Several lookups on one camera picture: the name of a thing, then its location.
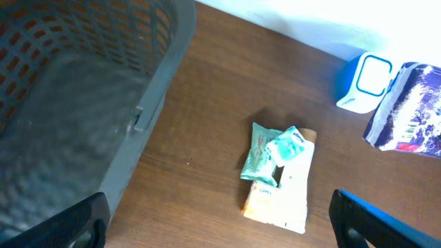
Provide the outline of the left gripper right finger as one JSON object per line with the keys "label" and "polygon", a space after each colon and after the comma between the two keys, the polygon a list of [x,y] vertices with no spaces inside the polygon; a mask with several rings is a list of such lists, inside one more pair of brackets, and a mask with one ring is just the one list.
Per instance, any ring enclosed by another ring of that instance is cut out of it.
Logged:
{"label": "left gripper right finger", "polygon": [[440,241],[343,189],[333,192],[329,218],[339,247],[439,247]]}

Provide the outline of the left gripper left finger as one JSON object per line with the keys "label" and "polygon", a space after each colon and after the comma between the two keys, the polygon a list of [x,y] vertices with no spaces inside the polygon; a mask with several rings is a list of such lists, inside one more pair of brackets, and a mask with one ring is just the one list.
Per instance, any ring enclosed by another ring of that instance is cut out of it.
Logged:
{"label": "left gripper left finger", "polygon": [[33,228],[1,244],[4,248],[61,248],[69,247],[86,233],[84,247],[103,248],[110,207],[103,192],[97,192]]}

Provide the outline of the white cream tube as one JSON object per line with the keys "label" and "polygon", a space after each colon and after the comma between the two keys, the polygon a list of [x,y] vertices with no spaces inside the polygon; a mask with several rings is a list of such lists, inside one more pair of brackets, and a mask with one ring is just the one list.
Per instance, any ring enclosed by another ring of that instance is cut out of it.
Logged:
{"label": "white cream tube", "polygon": [[307,180],[317,133],[306,128],[300,128],[300,133],[305,139],[305,151],[295,158],[293,165],[283,169],[273,224],[303,234],[307,219]]}

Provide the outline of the red purple pad packet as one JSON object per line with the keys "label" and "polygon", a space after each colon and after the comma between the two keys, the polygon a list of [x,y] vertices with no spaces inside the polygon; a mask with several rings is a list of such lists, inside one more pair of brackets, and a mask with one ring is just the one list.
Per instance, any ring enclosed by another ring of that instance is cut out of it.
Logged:
{"label": "red purple pad packet", "polygon": [[440,68],[402,65],[375,109],[363,139],[382,151],[440,157]]}

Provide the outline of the teal Kleenex tissue pack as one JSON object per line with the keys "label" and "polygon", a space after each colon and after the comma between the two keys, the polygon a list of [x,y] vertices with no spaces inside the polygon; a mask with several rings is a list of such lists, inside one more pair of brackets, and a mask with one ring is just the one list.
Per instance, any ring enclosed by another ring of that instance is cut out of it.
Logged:
{"label": "teal Kleenex tissue pack", "polygon": [[277,167],[284,167],[294,163],[296,157],[305,151],[305,145],[303,135],[291,126],[268,142],[265,149]]}

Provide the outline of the grey plastic mesh basket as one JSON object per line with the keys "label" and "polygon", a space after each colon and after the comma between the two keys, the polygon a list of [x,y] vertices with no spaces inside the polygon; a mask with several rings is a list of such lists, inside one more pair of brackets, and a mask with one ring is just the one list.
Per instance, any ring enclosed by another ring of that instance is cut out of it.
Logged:
{"label": "grey plastic mesh basket", "polygon": [[1,239],[115,212],[196,27],[193,0],[1,2]]}

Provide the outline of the teal wet wipes packet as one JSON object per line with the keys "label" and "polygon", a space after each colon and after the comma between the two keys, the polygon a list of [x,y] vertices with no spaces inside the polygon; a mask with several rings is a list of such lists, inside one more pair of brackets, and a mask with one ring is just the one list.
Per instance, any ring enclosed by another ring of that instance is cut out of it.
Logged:
{"label": "teal wet wipes packet", "polygon": [[260,181],[273,187],[277,186],[273,177],[276,164],[266,150],[266,144],[281,133],[279,130],[267,129],[257,123],[252,124],[251,147],[240,173],[241,179]]}

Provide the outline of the orange Kleenex tissue pack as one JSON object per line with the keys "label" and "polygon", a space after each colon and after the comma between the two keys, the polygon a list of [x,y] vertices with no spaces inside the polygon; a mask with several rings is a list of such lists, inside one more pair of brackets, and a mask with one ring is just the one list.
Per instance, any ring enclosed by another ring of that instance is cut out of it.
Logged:
{"label": "orange Kleenex tissue pack", "polygon": [[276,220],[277,187],[255,180],[243,206],[243,216],[261,223],[274,224]]}

